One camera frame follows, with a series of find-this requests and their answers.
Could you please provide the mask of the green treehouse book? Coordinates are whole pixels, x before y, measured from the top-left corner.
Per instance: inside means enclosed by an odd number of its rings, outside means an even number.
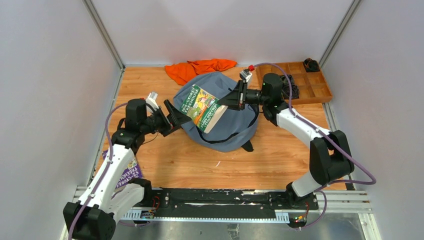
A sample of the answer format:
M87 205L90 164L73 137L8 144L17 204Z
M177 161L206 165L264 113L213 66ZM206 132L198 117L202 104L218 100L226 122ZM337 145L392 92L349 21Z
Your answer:
M183 99L179 111L190 117L203 133L208 134L227 110L226 105L218 104L218 98L193 84Z

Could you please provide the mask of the blue grey backpack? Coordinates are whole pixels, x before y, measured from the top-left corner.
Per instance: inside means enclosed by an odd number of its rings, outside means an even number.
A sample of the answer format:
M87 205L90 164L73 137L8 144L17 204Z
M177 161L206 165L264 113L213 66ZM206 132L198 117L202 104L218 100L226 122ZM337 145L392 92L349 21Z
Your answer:
M183 106L183 102L189 96L193 85L199 86L220 99L236 86L236 82L221 72L198 75L185 84L173 97L173 103L177 109ZM246 108L241 111L226 110L208 133L203 132L192 121L184 123L182 128L191 140L201 146L223 153L237 149L252 152L251 138L257 130L258 117L259 107L254 104L247 104Z

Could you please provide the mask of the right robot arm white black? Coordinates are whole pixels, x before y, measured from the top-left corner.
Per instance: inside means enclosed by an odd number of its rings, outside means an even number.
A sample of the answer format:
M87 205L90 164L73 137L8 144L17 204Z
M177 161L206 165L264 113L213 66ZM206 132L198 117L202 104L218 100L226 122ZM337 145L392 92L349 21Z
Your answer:
M246 105L261 105L265 118L289 131L309 149L309 170L286 186L285 201L292 209L303 205L313 192L349 175L355 169L346 135L329 131L303 118L283 98L284 82L275 73L267 73L260 90L249 89L247 80L239 80L234 89L218 103L241 111Z

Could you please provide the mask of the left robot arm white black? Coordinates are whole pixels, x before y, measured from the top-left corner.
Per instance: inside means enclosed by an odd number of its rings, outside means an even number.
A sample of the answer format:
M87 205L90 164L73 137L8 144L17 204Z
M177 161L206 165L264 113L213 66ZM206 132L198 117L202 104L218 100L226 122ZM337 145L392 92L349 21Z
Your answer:
M85 192L63 209L69 240L110 240L121 218L134 205L138 203L146 207L152 203L153 190L149 180L132 178L120 191L116 191L116 186L146 135L160 133L166 137L191 121L169 100L163 103L168 115L152 101L131 99L123 104L125 118L114 134L108 130L109 123L105 123L109 145L106 157Z

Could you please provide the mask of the orange cloth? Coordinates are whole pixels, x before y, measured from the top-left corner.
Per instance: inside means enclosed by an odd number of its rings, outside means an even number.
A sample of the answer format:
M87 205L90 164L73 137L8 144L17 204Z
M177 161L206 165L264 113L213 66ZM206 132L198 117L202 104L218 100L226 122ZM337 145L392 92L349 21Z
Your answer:
M213 58L166 65L164 70L178 85L184 86L198 75L223 72L234 68L237 64L234 60Z

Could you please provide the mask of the rolled dark tie lower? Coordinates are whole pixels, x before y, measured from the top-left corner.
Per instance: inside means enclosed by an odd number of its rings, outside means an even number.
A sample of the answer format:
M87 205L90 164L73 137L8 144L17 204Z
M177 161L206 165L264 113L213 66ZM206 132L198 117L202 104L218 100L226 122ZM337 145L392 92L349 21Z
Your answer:
M290 98L292 99L298 99L300 97L300 90L299 87L295 84L293 85L284 85L282 87L282 96L285 100L288 100Z

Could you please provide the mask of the rolled dark tie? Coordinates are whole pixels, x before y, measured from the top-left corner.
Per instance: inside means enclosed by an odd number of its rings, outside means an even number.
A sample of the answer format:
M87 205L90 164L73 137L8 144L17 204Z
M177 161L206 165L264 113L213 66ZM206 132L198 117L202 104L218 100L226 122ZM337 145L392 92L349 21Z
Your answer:
M289 86L289 85L295 85L295 81L294 81L294 78L293 78L293 76L291 75L291 74L288 74L288 75L280 75L280 79L281 79L281 81L282 81L282 84L283 84L283 86L285 87L285 86Z
M288 100L290 98L292 99L298 99L300 97L300 90L299 87L295 84L293 85L284 85L282 87L282 96L285 100Z

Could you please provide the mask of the rolled dark tie middle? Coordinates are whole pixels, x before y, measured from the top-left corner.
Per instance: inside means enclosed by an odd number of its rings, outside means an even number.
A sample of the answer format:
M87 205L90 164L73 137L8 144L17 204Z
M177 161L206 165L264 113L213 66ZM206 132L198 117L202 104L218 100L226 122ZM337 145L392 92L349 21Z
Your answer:
M280 79L281 79L281 81L282 81L282 84L283 84L283 86L285 87L285 86L289 86L289 85L295 85L295 81L294 81L294 78L293 78L293 76L291 75L291 74L288 74L288 75L280 75Z

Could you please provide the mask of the purple treehouse book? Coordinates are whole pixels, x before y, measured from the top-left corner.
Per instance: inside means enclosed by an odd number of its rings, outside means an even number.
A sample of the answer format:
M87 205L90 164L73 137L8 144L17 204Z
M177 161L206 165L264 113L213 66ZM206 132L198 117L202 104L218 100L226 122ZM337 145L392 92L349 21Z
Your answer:
M102 192L116 184L115 189L123 188L131 179L142 178L142 171L138 165L134 152L131 149L115 149L113 158L110 157L110 151L103 151L103 160L106 163L98 190Z

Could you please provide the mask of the wooden compartment tray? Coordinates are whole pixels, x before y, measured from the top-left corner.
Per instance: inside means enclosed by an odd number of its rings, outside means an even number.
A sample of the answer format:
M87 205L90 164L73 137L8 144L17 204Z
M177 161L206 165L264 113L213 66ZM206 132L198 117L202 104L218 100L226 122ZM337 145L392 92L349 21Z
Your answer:
M279 62L277 65L293 77L298 88L298 97L292 99L293 105L328 103L333 94L321 70L308 72L302 61Z

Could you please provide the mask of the rolled dark tie corner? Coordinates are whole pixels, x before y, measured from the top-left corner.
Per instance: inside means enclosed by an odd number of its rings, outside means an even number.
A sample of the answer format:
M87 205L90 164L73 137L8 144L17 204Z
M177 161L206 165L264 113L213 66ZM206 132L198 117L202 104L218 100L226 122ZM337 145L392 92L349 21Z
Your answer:
M310 57L303 61L303 66L307 73L315 73L321 70L319 63Z

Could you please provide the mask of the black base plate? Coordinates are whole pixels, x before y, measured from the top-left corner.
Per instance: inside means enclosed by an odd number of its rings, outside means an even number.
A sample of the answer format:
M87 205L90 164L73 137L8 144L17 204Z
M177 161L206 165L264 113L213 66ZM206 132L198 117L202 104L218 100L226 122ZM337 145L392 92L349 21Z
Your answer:
M313 194L294 202L284 190L155 188L123 219L285 223L318 208Z

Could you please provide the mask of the aluminium frame rail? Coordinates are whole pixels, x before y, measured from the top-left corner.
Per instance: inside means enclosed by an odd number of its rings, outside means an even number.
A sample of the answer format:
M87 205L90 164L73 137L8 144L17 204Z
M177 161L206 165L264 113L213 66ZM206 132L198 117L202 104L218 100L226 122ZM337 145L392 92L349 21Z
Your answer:
M367 240L379 240L368 195L359 190L325 190L296 199L285 190L143 188L137 184L95 193L79 187L63 216L78 240L110 240L119 223L140 226L153 222L282 224L306 230L335 226L357 215Z

